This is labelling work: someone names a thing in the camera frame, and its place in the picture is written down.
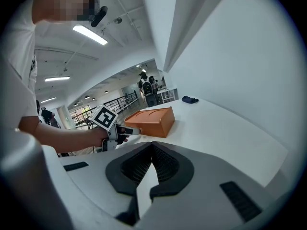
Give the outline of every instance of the black railing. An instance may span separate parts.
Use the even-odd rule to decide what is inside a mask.
[[[113,110],[116,113],[120,113],[122,110],[124,110],[128,105],[130,105],[133,101],[137,100],[138,96],[136,94],[136,91],[131,94],[126,94],[125,96],[119,97],[117,99],[114,99],[112,101],[103,103],[107,108]],[[87,119],[92,115],[93,110],[96,107],[85,111],[84,113],[81,113],[75,117],[73,117],[73,122],[76,126],[80,126],[82,124],[86,124]]]

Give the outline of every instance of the black slot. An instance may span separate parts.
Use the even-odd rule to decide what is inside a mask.
[[[88,166],[88,164],[86,162],[80,162],[80,163],[73,163],[73,164],[64,165],[64,169],[66,171],[73,171],[73,170],[77,170],[79,168],[83,168],[85,166]]]
[[[245,222],[261,213],[261,209],[236,183],[227,182],[220,187]]]

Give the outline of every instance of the black vent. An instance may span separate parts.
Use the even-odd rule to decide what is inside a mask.
[[[150,150],[143,149],[124,161],[120,170],[136,185],[139,185],[152,163],[151,158]]]
[[[178,160],[157,147],[154,147],[153,165],[157,171],[159,183],[172,178],[179,169]]]
[[[227,182],[220,184],[220,187],[245,222],[261,213],[260,208],[236,183]]]

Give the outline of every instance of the cardboard box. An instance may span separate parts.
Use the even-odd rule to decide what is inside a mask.
[[[139,128],[142,135],[166,138],[175,121],[172,107],[138,111],[125,119],[125,126]]]

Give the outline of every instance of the backpack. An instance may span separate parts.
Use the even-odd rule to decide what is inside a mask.
[[[152,94],[153,93],[153,87],[152,87],[152,84],[149,83],[149,82],[143,82],[143,85],[142,85],[142,88],[143,88],[143,92],[144,92],[144,95],[148,95],[148,94]]]

